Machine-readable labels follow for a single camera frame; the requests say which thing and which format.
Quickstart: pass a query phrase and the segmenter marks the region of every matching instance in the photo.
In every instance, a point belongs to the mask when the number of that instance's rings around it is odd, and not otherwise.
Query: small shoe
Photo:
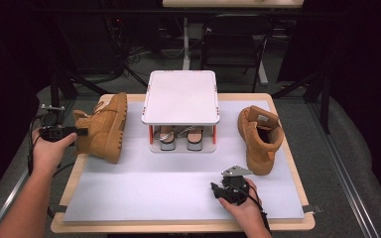
[[[175,132],[173,126],[161,126],[160,127],[161,150],[173,151],[175,146]]]
[[[195,127],[188,131],[188,150],[201,151],[202,150],[202,127]]]
[[[274,167],[275,153],[284,139],[278,121],[277,115],[257,106],[247,107],[239,114],[237,126],[240,136],[246,142],[247,166],[257,176],[269,174]]]

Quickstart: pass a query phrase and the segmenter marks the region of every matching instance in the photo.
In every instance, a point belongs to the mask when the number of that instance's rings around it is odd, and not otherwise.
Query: white surface
[[[232,219],[213,196],[221,172],[247,168],[245,144],[237,130],[239,112],[250,105],[269,110],[266,101],[220,101],[217,148],[210,154],[154,154],[148,150],[148,126],[141,122],[142,102],[129,102],[121,158],[117,165],[89,157],[63,221]],[[304,218],[284,151],[271,173],[247,176],[269,219]]]
[[[214,125],[219,121],[215,73],[153,71],[142,122],[147,125]]]

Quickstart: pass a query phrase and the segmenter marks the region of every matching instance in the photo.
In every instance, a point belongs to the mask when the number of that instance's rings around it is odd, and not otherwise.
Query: wrist strap
[[[261,210],[261,216],[262,220],[264,221],[265,228],[267,228],[268,232],[272,235],[271,228],[269,227],[268,219],[267,219],[267,213],[262,209]]]

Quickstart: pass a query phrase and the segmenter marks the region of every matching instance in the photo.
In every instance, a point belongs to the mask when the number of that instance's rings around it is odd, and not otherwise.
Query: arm
[[[33,141],[38,137],[37,129]],[[0,237],[44,237],[53,174],[64,149],[75,139],[74,133],[54,143],[39,138],[34,146],[33,172],[0,223]]]
[[[252,180],[246,179],[247,182],[256,189],[255,183]],[[256,191],[253,189],[249,190],[249,194],[256,198]],[[261,212],[258,206],[251,199],[246,199],[245,202],[239,206],[230,204],[224,198],[219,198],[219,203],[234,216],[239,226],[246,233],[249,238],[267,238],[271,237],[271,234],[265,228],[264,222],[262,220]]]

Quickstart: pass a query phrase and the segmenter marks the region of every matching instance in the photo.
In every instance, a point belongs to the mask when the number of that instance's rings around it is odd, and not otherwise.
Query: forearm
[[[44,237],[52,177],[32,174],[0,224],[0,237]]]
[[[248,238],[269,238],[272,237],[267,228],[262,224],[259,226],[250,227],[244,229],[244,233]]]

